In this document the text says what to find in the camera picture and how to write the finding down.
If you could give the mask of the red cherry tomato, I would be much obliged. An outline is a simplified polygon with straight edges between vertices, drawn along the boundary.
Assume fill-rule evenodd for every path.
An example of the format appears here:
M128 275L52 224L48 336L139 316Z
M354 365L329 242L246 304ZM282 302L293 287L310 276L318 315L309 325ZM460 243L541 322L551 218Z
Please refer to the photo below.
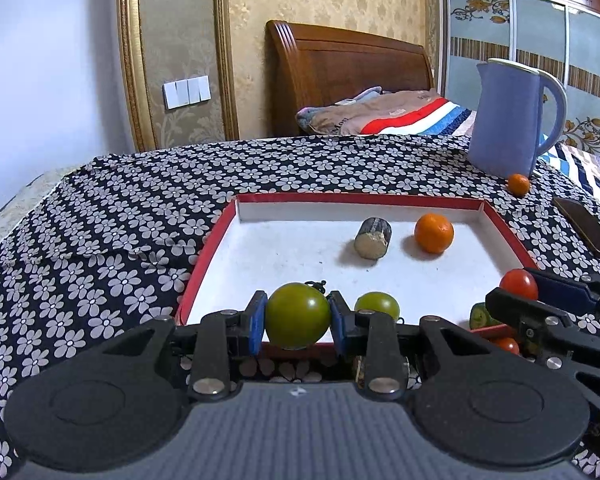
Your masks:
M498 339L491 339L492 344L498 348L505 350L509 353L513 353L515 356L520 355L519 344L513 337L502 337Z
M501 289L529 300L539 299L539 289L533 275L524 269L508 271L500 281Z

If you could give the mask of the floral navy tablecloth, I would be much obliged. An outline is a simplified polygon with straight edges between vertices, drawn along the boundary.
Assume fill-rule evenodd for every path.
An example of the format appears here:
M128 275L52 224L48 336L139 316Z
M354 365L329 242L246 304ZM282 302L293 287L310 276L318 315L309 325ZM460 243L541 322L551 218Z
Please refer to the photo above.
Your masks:
M363 192L487 200L542 269L600 273L553 205L600 220L600 200L539 164L530 193L467 161L466 136L299 136L94 159L63 178L0 244L0 479L19 464L3 426L18 382L175 311L209 230L237 194Z

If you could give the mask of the striped bedding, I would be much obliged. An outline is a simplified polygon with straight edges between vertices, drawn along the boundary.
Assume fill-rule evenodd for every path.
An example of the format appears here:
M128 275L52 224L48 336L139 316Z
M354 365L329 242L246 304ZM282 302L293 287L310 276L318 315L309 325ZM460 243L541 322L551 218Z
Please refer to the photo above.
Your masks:
M470 136L476 113L440 96L434 90L383 92L379 87L323 107L303 107L296 121L305 133L422 134ZM578 188L600 202L600 158L559 141L540 156Z

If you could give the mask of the large orange mandarin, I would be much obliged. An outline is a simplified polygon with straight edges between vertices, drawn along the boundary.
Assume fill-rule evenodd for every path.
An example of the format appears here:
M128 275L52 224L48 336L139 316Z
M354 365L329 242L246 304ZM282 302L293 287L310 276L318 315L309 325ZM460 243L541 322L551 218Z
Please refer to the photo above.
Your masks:
M414 227L415 242L431 255L443 254L453 243L454 226L442 214L424 214Z

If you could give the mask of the blue ceramic pitcher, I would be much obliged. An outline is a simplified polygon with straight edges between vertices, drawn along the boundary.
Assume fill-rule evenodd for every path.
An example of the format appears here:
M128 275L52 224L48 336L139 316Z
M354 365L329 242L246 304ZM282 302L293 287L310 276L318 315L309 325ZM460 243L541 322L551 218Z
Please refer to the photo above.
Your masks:
M478 65L481 94L467 154L471 165L500 178L531 176L536 160L558 141L567 117L567 93L545 70L504 58ZM556 101L550 133L541 136L543 94Z

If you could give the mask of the white wall switch panel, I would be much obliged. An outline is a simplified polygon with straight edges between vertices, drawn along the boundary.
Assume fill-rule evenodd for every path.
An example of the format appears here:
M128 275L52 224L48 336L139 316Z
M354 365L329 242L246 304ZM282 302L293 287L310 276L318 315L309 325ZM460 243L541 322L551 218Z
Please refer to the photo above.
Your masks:
M167 110L211 100L210 81L207 75L166 82L162 86L162 92Z

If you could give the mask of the green tomato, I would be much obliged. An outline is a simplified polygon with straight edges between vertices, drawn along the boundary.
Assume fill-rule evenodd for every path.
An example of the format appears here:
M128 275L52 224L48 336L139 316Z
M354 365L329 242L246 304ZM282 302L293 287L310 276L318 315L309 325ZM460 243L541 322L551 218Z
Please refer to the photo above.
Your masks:
M312 346L327 332L329 323L330 307L325 295L308 284L280 286L265 305L268 342L278 348Z
M390 315L395 321L400 318L400 306L393 296L385 292L366 292L356 300L355 311L374 311Z

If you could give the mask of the gold picture frame moulding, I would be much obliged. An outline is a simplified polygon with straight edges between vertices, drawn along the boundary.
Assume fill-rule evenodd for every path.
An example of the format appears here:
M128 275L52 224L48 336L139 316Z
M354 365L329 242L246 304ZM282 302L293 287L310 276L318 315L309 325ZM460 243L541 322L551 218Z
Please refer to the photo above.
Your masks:
M238 139L228 0L117 4L122 87L134 148ZM166 109L166 82L204 75L210 101Z

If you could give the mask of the black smartphone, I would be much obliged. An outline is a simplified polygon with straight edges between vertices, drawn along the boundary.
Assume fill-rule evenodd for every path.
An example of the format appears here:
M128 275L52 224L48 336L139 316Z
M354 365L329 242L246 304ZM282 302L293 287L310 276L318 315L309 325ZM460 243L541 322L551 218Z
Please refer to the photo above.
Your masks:
M577 232L586 247L600 257L600 222L582 204L569 198L554 197L553 204Z

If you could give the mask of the wardrobe with sliding doors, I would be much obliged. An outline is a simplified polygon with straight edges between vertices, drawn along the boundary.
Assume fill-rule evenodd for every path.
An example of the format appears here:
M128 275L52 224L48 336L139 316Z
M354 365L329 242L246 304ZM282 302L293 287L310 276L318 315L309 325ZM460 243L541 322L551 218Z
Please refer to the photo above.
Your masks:
M568 114L562 140L600 156L600 0L440 0L439 84L476 108L477 66L508 58L553 74Z

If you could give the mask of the red shallow cardboard tray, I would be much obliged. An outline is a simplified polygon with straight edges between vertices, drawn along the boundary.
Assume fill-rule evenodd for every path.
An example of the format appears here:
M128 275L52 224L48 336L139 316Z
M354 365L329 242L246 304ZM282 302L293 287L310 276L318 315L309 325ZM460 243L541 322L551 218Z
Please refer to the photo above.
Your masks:
M415 242L424 214L454 226L452 245L427 254ZM354 249L362 222L387 220L387 253L364 259ZM427 315L467 327L470 308L510 270L534 262L485 200L415 195L330 193L240 194L222 211L194 264L175 318L197 324L212 312L241 311L255 292L287 283L325 282L353 306L366 292L385 292L415 325Z

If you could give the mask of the wooden bed headboard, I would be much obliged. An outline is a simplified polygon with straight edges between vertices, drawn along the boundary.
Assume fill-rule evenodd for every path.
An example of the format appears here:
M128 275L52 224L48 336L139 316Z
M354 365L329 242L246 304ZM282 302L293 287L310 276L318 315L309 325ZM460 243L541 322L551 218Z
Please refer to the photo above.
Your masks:
M266 23L266 41L272 47L272 136L298 136L296 114L306 106L327 106L376 86L400 91L436 85L419 44L281 20Z

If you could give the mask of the small orange by pitcher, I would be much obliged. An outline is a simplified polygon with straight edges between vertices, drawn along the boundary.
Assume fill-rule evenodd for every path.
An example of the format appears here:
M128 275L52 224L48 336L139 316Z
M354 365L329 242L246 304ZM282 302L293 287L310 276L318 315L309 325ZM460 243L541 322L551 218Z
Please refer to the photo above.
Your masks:
M523 174L512 174L507 179L507 189L515 197L526 196L531 188L529 179Z

